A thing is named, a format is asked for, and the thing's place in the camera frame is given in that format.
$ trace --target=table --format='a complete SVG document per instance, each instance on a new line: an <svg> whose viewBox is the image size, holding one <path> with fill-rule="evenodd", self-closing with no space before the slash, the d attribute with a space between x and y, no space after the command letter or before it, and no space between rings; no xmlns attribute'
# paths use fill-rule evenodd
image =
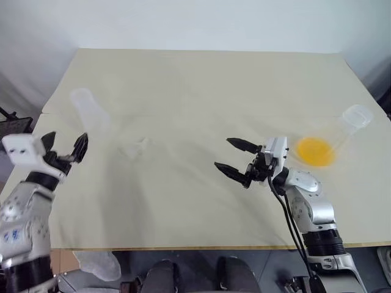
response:
<svg viewBox="0 0 391 293"><path fill-rule="evenodd" d="M90 136L84 161L56 190L53 248L291 248L269 188L245 190L213 162L243 172L252 155L227 137L293 144L356 103L375 118L334 165L290 155L286 166L322 181L348 246L391 244L391 124L340 56L80 49L34 129L57 131L60 154L83 132L68 97L78 87L91 89L112 125ZM26 174L15 168L0 199Z"/></svg>

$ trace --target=orange liquid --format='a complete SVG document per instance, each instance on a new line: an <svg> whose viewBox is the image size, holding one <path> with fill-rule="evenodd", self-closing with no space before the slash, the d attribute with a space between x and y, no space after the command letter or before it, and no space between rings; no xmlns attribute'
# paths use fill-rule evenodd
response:
<svg viewBox="0 0 391 293"><path fill-rule="evenodd" d="M298 156L311 166L328 166L335 161L335 151L324 139L305 137L301 139L296 151Z"/></svg>

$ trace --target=transparent cup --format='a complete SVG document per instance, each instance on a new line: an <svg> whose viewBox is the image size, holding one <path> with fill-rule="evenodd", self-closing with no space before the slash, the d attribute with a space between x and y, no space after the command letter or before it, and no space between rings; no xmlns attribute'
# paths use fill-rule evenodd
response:
<svg viewBox="0 0 391 293"><path fill-rule="evenodd" d="M364 106L353 105L327 127L318 129L314 135L301 138L295 152L308 165L322 167L331 165L338 150L373 118L372 112Z"/></svg>

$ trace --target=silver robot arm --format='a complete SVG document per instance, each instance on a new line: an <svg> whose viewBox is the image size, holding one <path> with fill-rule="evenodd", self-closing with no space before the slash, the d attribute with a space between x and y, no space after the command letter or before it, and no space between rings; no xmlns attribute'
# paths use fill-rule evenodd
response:
<svg viewBox="0 0 391 293"><path fill-rule="evenodd" d="M2 144L15 165L31 172L4 200L0 208L0 261L7 280L7 293L57 292L50 266L48 219L54 190L62 183L72 162L81 162L88 145L87 134L79 137L71 155L51 151L55 132L42 138L12 134Z"/></svg>
<svg viewBox="0 0 391 293"><path fill-rule="evenodd" d="M287 138L274 137L266 145L235 138L227 140L242 151L256 154L256 157L245 174L221 163L215 163L216 167L245 188L252 181L272 180L271 187L278 193L275 196L287 197L286 208L293 216L292 224L296 224L302 234L307 247L303 259L315 277L294 277L284 284L285 290L289 293L367 293L352 256L345 251L335 223L334 209L324 196L321 183L310 173L283 166L289 150Z"/></svg>

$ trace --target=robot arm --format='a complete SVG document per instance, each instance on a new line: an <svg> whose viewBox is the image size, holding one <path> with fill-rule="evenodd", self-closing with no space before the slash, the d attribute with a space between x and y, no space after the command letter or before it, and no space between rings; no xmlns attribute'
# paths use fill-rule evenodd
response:
<svg viewBox="0 0 391 293"><path fill-rule="evenodd" d="M7 292L57 292L50 266L48 219L54 190L71 169L81 162L88 145L87 134L79 137L69 156L51 151L55 132L42 138L12 134L2 139L15 165L30 169L0 208L0 261L7 280Z"/></svg>
<svg viewBox="0 0 391 293"><path fill-rule="evenodd" d="M352 256L345 251L335 223L334 209L324 196L321 183L310 173L283 166L289 150L287 138L275 137L259 146L242 139L227 140L240 150L256 154L256 157L245 174L225 164L215 163L216 167L245 188L252 181L272 179L271 188L287 198L286 208L292 215L292 225L302 233L307 247L303 260L315 277L294 277L285 284L286 291L366 293Z"/></svg>

